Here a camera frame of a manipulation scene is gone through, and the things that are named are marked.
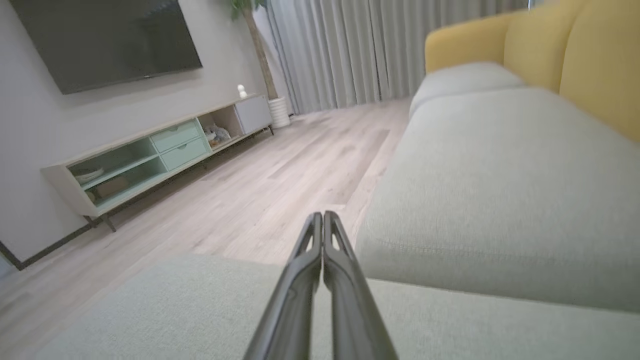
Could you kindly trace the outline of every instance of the metal leg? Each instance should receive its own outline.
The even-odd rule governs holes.
[[[95,229],[96,228],[95,221],[93,221],[91,217],[88,217],[86,215],[83,215],[83,216],[84,216],[84,219],[89,223],[89,225],[91,225],[91,227]]]
[[[104,214],[100,218],[102,219],[102,221],[104,221],[105,224],[107,224],[107,226],[109,226],[109,228],[111,229],[112,232],[114,232],[114,233],[116,232],[116,227],[113,226],[113,223],[109,219],[109,215]]]

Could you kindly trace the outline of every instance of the laminate flooring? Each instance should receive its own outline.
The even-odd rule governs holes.
[[[307,215],[336,211],[355,243],[409,101],[303,115],[168,180],[0,281],[0,354],[30,358],[96,301],[185,253],[284,264]]]

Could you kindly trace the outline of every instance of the television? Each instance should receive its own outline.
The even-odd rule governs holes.
[[[176,0],[11,0],[63,94],[202,67]]]

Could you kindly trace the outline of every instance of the cabinet door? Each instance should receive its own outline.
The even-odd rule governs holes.
[[[273,122],[264,96],[252,97],[237,103],[236,113],[245,134],[267,127]]]

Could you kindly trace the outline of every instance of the mint green drawer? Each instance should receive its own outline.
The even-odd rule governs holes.
[[[164,152],[198,136],[200,132],[192,120],[151,135],[151,141],[154,142],[158,152]]]
[[[160,157],[164,161],[167,171],[171,171],[180,165],[188,163],[189,161],[205,154],[206,152],[207,148],[205,147],[204,140],[196,139],[182,146],[178,146],[174,150],[160,155]]]

